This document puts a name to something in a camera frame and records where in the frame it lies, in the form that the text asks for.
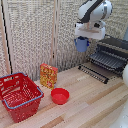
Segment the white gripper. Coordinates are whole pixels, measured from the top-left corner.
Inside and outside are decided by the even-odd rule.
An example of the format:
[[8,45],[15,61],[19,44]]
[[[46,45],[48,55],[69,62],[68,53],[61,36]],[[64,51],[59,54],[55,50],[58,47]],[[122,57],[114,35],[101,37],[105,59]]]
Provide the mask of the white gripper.
[[87,29],[83,24],[77,23],[75,27],[75,35],[101,40],[105,36],[105,28]]

